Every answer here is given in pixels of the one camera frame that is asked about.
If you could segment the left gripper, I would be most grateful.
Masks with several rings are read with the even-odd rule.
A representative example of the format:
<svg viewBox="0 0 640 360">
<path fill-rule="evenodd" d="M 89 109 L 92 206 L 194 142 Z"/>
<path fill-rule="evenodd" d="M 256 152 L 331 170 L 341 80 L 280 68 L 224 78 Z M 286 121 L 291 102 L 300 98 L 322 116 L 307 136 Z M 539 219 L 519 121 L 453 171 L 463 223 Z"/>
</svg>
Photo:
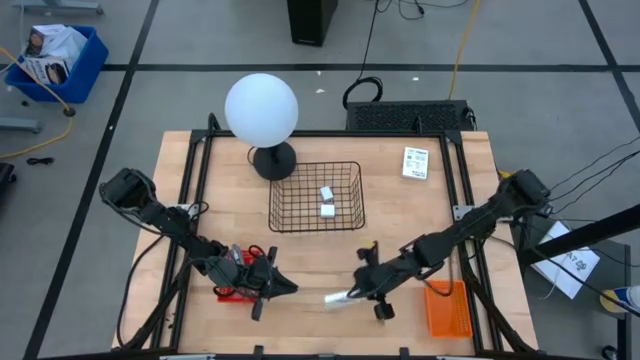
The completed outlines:
<svg viewBox="0 0 640 360">
<path fill-rule="evenodd" d="M 264 303 L 272 298 L 292 295 L 298 291 L 298 285 L 276 271 L 274 266 L 277 248 L 270 247 L 264 251 L 258 245 L 251 245 L 245 253 L 251 256 L 252 263 L 246 266 L 246 271 L 241 280 L 241 288 L 246 295 L 251 295 L 254 305 L 251 310 L 251 319 L 259 321 L 262 316 Z"/>
</svg>

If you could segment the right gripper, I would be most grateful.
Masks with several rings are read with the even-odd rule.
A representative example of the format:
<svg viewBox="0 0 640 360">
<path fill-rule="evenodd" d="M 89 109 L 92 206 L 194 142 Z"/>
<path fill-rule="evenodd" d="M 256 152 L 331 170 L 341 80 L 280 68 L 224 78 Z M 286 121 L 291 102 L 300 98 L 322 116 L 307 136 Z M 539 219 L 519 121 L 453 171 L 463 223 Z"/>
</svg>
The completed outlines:
<svg viewBox="0 0 640 360">
<path fill-rule="evenodd" d="M 386 295 L 381 292 L 382 287 L 389 281 L 389 277 L 383 279 L 384 272 L 380 268 L 378 242 L 374 241 L 368 248 L 359 248 L 357 256 L 365 264 L 353 274 L 355 284 L 347 292 L 349 304 L 355 305 L 366 303 L 369 300 L 375 301 L 374 314 L 376 319 L 378 321 L 393 319 L 395 317 L 394 309 L 386 301 Z"/>
</svg>

